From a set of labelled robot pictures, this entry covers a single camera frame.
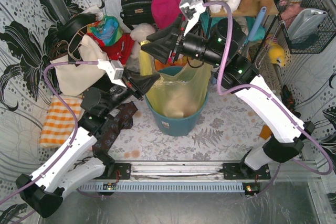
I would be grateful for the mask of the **yellow trash bag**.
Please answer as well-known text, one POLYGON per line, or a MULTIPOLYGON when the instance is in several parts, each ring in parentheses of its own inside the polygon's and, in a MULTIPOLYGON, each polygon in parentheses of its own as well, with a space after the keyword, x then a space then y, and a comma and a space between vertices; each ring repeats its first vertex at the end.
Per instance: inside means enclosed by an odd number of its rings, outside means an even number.
POLYGON ((160 73, 159 79, 146 93, 155 112, 180 119, 195 114, 205 103, 212 66, 192 68, 188 64, 178 73, 160 73))

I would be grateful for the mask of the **teal trash bin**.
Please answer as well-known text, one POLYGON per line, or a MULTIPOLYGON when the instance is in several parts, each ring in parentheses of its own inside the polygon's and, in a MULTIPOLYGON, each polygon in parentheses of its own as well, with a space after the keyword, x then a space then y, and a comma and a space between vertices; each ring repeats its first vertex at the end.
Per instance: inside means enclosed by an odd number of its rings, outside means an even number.
MULTIPOLYGON (((161 69, 159 73, 162 72, 162 73, 167 73, 169 75, 173 75, 173 74, 178 73, 180 70, 182 70, 182 67, 172 66, 172 67, 161 69)), ((188 116, 186 118, 174 119, 174 118, 165 117, 155 112, 145 96, 145 100, 150 110, 152 111, 156 125, 158 126, 158 128, 160 129, 162 133, 169 135, 169 136, 188 135, 192 131, 192 129, 195 127, 196 122, 199 119, 201 112, 207 103, 207 98, 208 98, 208 90, 207 90, 207 95, 205 98, 204 105, 195 114, 188 116)))

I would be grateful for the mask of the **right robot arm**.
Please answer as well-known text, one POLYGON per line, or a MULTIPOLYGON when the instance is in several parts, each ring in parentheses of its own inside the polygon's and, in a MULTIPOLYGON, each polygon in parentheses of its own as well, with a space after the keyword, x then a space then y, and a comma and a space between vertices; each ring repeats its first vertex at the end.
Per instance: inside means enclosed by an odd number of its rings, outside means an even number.
POLYGON ((252 63, 238 54, 246 39, 239 23, 221 19, 208 39, 188 32, 187 26, 188 22, 178 17, 169 27, 147 36, 141 49, 162 63, 182 54, 218 67, 215 77, 220 89, 242 99, 270 128, 269 140, 245 154, 233 173, 248 178, 271 161, 285 163, 298 156, 314 125, 286 108, 252 63))

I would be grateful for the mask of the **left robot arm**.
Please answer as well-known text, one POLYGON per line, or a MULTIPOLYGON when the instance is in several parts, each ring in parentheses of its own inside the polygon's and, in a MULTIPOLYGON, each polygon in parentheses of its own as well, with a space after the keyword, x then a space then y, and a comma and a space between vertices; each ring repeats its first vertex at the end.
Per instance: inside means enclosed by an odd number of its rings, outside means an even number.
POLYGON ((81 103, 85 112, 69 138, 38 170, 16 179, 21 199, 47 218, 87 181, 98 177, 119 179, 120 171, 108 151, 120 131, 133 125, 137 108, 126 100, 143 98, 159 78, 158 73, 141 76, 125 69, 123 86, 98 84, 86 89, 81 103))

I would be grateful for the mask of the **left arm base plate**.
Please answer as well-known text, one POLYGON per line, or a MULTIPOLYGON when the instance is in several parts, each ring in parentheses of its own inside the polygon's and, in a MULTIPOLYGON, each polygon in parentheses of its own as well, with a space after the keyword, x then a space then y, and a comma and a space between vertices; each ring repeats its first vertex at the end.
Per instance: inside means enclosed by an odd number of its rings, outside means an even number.
POLYGON ((119 179, 129 180, 131 175, 130 163, 115 163, 113 166, 107 166, 101 175, 101 179, 119 179))

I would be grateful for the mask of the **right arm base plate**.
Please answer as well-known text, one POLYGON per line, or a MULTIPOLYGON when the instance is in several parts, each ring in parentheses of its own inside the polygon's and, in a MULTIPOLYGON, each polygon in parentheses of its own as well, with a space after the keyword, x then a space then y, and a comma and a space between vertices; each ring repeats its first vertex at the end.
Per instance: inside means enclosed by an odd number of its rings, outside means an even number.
POLYGON ((219 172, 224 175, 226 180, 271 179, 268 164, 258 170, 253 170, 237 162, 223 163, 219 172))

